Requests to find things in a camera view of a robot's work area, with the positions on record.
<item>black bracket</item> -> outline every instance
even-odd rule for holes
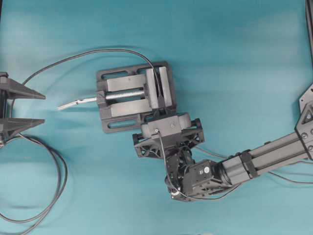
[[[256,172],[254,165],[252,163],[252,155],[249,153],[250,150],[246,150],[241,153],[240,159],[246,167],[248,173],[252,176],[252,178],[258,177],[258,173]]]
[[[177,105],[172,70],[165,61],[155,62],[153,66],[156,70],[160,67],[166,67],[167,69],[168,89],[171,94],[172,105],[166,107],[166,109],[171,113],[176,113]],[[156,112],[161,109],[161,107],[158,109],[150,107],[150,100],[145,91],[148,90],[148,83],[144,72],[150,68],[150,65],[142,64],[112,70],[101,70],[97,73],[97,104],[104,132],[111,133],[140,128],[141,124],[154,117]],[[140,100],[121,99],[123,101],[121,103],[116,102],[117,100],[114,99],[106,99],[110,93],[129,92],[134,89],[145,91],[145,95],[141,95]],[[158,102],[164,103],[164,100],[159,98]]]
[[[45,122],[43,119],[9,117],[7,101],[18,98],[45,99],[45,96],[8,78],[6,72],[0,72],[0,146],[16,134]]]
[[[195,119],[191,121],[191,128],[184,129],[179,134],[171,135],[167,138],[169,145],[172,147],[172,141],[176,144],[179,140],[182,146],[187,146],[192,149],[196,145],[204,142],[203,128],[200,119]],[[145,139],[142,134],[133,134],[134,147],[137,152],[138,157],[148,157],[162,159],[160,155],[160,144],[158,139],[148,138]]]

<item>black cable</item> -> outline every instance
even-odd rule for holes
[[[47,70],[47,69],[50,69],[54,66],[57,66],[61,63],[64,63],[66,61],[69,61],[69,60],[73,60],[73,59],[76,59],[76,58],[79,58],[79,57],[82,57],[82,56],[86,56],[86,55],[89,55],[89,54],[94,54],[94,53],[100,53],[100,52],[125,52],[125,53],[131,53],[131,54],[135,54],[141,58],[143,58],[149,65],[150,67],[153,69],[154,71],[154,75],[155,75],[155,80],[156,80],[156,88],[158,90],[158,93],[160,94],[161,91],[161,83],[159,81],[159,79],[157,78],[157,72],[156,72],[156,69],[155,67],[153,66],[153,64],[150,62],[150,60],[145,57],[144,55],[136,52],[136,51],[132,51],[132,50],[127,50],[127,49],[119,49],[119,48],[113,48],[113,49],[96,49],[96,50],[90,50],[90,51],[86,51],[86,52],[83,52],[83,53],[80,53],[80,54],[77,54],[77,55],[74,55],[74,56],[71,56],[71,57],[68,57],[68,58],[65,58],[63,60],[60,60],[60,61],[57,61],[53,64],[50,64],[40,70],[38,70],[37,72],[33,73],[32,75],[30,75],[22,84],[25,85],[27,82],[29,82],[33,77],[35,77],[36,75],[40,74],[41,72]],[[12,114],[13,114],[13,107],[14,107],[14,103],[15,103],[15,100],[12,101],[11,103],[11,107],[10,107],[10,110],[9,110],[9,117],[11,118],[12,117]],[[27,233],[31,232],[33,229],[35,229],[42,221],[43,219],[47,216],[47,214],[50,212],[50,210],[52,209],[52,207],[54,206],[54,204],[56,203],[56,201],[60,198],[65,186],[66,186],[66,183],[67,183],[67,175],[68,175],[68,169],[67,169],[67,164],[65,162],[65,160],[63,159],[63,157],[54,149],[50,148],[48,145],[46,145],[45,143],[43,143],[42,141],[34,138],[34,137],[27,137],[27,136],[24,136],[22,135],[21,133],[19,133],[19,135],[13,137],[12,139],[8,140],[6,143],[10,143],[14,140],[17,140],[17,139],[25,139],[25,140],[28,140],[32,143],[35,143],[35,144],[38,144],[44,148],[47,149],[47,151],[51,154],[56,166],[57,166],[57,171],[58,171],[58,183],[57,183],[57,189],[55,191],[55,195],[53,197],[53,200],[52,202],[41,212],[39,213],[38,215],[32,217],[32,218],[29,218],[29,219],[25,219],[25,220],[14,220],[14,219],[10,219],[6,216],[4,216],[3,214],[0,213],[0,218],[8,221],[8,222],[12,222],[12,223],[28,223],[28,222],[31,222],[31,221],[34,221],[37,219],[37,222],[35,224],[33,224],[30,228],[28,228],[27,230],[21,232],[19,235],[26,235]],[[63,181],[63,184],[62,184],[62,187],[61,186],[61,170],[60,170],[60,166],[59,166],[59,163],[58,161],[56,160],[56,156],[62,161],[63,165],[64,165],[64,169],[65,169],[65,176],[64,176],[64,181]]]
[[[162,137],[161,137],[161,134],[160,132],[157,133],[158,137],[159,137],[159,140],[160,140],[160,143],[161,143],[161,152],[163,154],[163,159],[164,159],[164,166],[165,166],[165,172],[166,172],[166,176],[168,178],[168,181],[170,183],[170,185],[176,190],[178,191],[182,196],[186,197],[186,198],[189,198],[191,200],[197,200],[197,201],[218,201],[218,200],[221,200],[222,198],[226,197],[228,194],[230,194],[231,192],[233,192],[234,190],[236,190],[241,184],[237,184],[231,188],[229,188],[230,190],[225,193],[224,195],[220,196],[220,197],[216,197],[216,198],[198,198],[198,197],[191,197],[191,196],[188,196],[186,194],[184,194],[183,192],[181,192],[180,190],[178,190],[178,188],[176,188],[172,181],[171,181],[171,177],[169,176],[168,174],[168,170],[167,170],[167,163],[166,163],[166,157],[165,157],[165,152],[164,152],[164,146],[163,146],[163,140],[162,140]]]
[[[10,142],[12,142],[14,140],[18,140],[18,139],[25,139],[25,140],[28,140],[28,141],[30,141],[32,143],[35,143],[35,144],[38,144],[38,145],[44,147],[50,153],[50,155],[52,156],[52,158],[53,158],[53,160],[54,160],[54,162],[56,164],[57,174],[58,174],[57,188],[56,188],[53,200],[41,213],[39,213],[38,215],[36,215],[36,216],[34,216],[32,218],[25,219],[25,220],[10,219],[10,218],[8,218],[8,217],[6,217],[6,216],[4,216],[3,214],[0,213],[0,218],[6,220],[8,222],[11,222],[11,223],[28,223],[28,222],[31,222],[31,221],[34,221],[34,220],[37,219],[38,221],[35,224],[33,224],[30,228],[28,228],[27,230],[19,233],[19,235],[26,235],[29,232],[31,232],[33,229],[38,227],[38,225],[43,221],[43,219],[50,212],[50,210],[55,205],[57,200],[60,198],[60,196],[61,196],[61,194],[62,194],[62,192],[63,192],[63,190],[64,190],[64,188],[66,186],[66,183],[67,183],[68,168],[67,168],[67,164],[66,164],[65,160],[63,159],[63,157],[56,150],[52,149],[51,147],[49,147],[48,145],[46,145],[45,143],[43,143],[42,141],[40,141],[37,138],[24,136],[22,134],[19,134],[18,136],[15,136],[14,138],[12,138],[9,141],[7,141],[6,143],[8,144],[8,143],[10,143]],[[62,164],[64,166],[64,180],[63,180],[62,186],[61,186],[62,176],[61,176],[60,164],[58,163],[56,157],[58,157],[61,160],[61,162],[62,162]]]
[[[32,75],[30,75],[24,82],[23,82],[23,85],[25,85],[27,82],[29,82],[34,76],[38,75],[39,73],[47,70],[47,69],[50,69],[54,66],[57,66],[59,64],[62,64],[66,61],[69,61],[69,60],[73,60],[73,59],[76,59],[76,58],[79,58],[79,57],[82,57],[82,56],[86,56],[86,55],[89,55],[89,54],[94,54],[94,53],[103,53],[103,52],[124,52],[124,53],[130,53],[130,54],[134,54],[134,55],[137,55],[139,57],[141,57],[142,59],[144,59],[149,65],[150,67],[153,69],[154,71],[154,74],[155,74],[155,79],[156,79],[156,88],[158,90],[158,93],[160,94],[161,93],[161,83],[159,81],[159,79],[157,78],[157,72],[156,72],[156,69],[155,67],[153,66],[153,64],[150,62],[150,60],[145,57],[143,54],[140,54],[136,51],[133,51],[133,50],[127,50],[127,49],[119,49],[119,48],[112,48],[112,49],[96,49],[96,50],[90,50],[90,51],[86,51],[86,52],[83,52],[83,53],[80,53],[80,54],[77,54],[77,55],[73,55],[73,56],[70,56],[68,58],[65,58],[63,60],[60,60],[58,62],[55,62],[51,65],[48,65],[40,70],[38,70],[37,72],[33,73]],[[14,106],[14,103],[15,103],[15,100],[12,101],[12,104],[11,104],[11,107],[10,107],[10,113],[9,113],[9,117],[12,117],[12,113],[13,113],[13,106]]]
[[[283,180],[289,181],[289,182],[294,183],[294,184],[300,184],[300,185],[313,185],[313,182],[303,182],[303,181],[295,181],[295,180],[291,180],[291,179],[288,179],[288,178],[286,178],[286,177],[283,177],[283,176],[281,176],[281,175],[279,175],[279,174],[276,174],[276,173],[273,173],[273,172],[270,172],[270,171],[269,171],[269,174],[272,174],[272,175],[274,175],[274,176],[276,176],[276,177],[278,177],[278,178],[280,178],[280,179],[283,179]]]

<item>metal rod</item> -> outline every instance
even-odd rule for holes
[[[128,98],[128,97],[140,96],[140,95],[144,95],[144,94],[145,94],[144,91],[134,91],[134,92],[109,94],[109,95],[106,95],[106,100]]]
[[[140,96],[140,95],[144,95],[144,94],[145,94],[144,91],[108,94],[108,95],[106,95],[106,100],[128,98],[128,97]],[[84,104],[84,103],[96,102],[96,101],[97,101],[97,97],[78,99],[78,100],[75,100],[73,102],[66,103],[64,105],[59,106],[58,110],[64,110],[64,109],[70,108],[70,107],[78,105],[78,104]]]

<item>vise jaw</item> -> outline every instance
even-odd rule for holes
[[[8,100],[20,98],[45,99],[45,96],[8,78],[6,72],[0,72],[0,147],[18,133],[45,122],[43,119],[9,117]]]
[[[176,113],[172,70],[167,62],[153,66],[157,78],[147,64],[97,73],[96,101],[104,132],[140,128],[162,110]]]

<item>teal table surface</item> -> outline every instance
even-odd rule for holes
[[[293,132],[298,98],[313,81],[304,0],[3,1],[0,71],[19,82],[101,47],[168,61],[178,110],[201,119],[203,148],[224,155]],[[124,53],[95,54],[27,84],[46,100],[18,100],[15,117],[45,119],[25,134],[58,149],[69,166],[64,194],[32,234],[311,235],[312,186],[264,174],[222,201],[174,201],[163,162],[136,156],[132,133],[140,130],[103,133],[95,103],[56,110],[93,96],[97,71],[141,63]],[[208,157],[198,150],[193,156]],[[313,181],[312,171],[299,164],[278,172]],[[15,219],[40,212],[56,186],[48,153],[22,140],[0,150],[0,178],[0,211]],[[0,221],[0,232],[27,226]]]

